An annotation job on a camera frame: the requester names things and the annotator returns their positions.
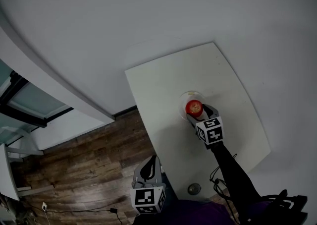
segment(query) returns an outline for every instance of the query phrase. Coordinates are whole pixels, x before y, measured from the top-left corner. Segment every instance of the gray wall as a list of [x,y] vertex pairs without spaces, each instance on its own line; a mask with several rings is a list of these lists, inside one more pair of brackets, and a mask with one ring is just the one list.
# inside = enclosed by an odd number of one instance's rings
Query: gray wall
[[317,221],[317,0],[0,0],[70,84],[115,113],[135,104],[124,70],[215,41],[252,99],[272,153],[261,194],[308,195]]

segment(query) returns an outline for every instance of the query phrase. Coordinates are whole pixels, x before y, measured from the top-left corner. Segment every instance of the white plug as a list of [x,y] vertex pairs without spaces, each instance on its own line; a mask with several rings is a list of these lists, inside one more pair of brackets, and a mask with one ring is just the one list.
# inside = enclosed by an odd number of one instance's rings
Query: white plug
[[45,213],[48,211],[48,206],[45,202],[43,202],[43,204],[42,204],[42,209]]

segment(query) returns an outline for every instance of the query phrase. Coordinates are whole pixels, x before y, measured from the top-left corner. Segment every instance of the table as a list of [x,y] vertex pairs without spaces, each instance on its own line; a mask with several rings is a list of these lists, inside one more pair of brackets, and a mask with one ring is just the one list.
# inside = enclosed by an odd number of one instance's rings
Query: table
[[[224,143],[246,171],[270,153],[261,122],[238,77],[214,43],[161,57],[126,71],[153,147],[179,199],[205,200],[215,194],[209,181],[218,166],[214,155],[198,140],[178,112],[179,97],[187,91],[205,96],[218,109]],[[198,183],[198,195],[188,186]]]
[[17,188],[14,182],[14,178],[11,171],[11,166],[9,160],[15,162],[22,162],[22,159],[13,159],[8,157],[8,152],[18,153],[18,154],[28,154],[28,155],[43,155],[43,151],[34,151],[34,150],[24,150],[17,148],[6,147],[5,144],[0,146],[0,192],[4,196],[7,196],[11,199],[20,200],[19,197],[36,194],[43,191],[54,189],[53,185],[46,187],[33,189],[28,187]]

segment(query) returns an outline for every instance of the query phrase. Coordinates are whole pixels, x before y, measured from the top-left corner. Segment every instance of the black plug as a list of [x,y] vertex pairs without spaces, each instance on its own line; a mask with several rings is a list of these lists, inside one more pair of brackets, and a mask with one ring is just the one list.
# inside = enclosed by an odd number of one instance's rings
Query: black plug
[[118,209],[117,208],[110,208],[110,213],[117,214]]

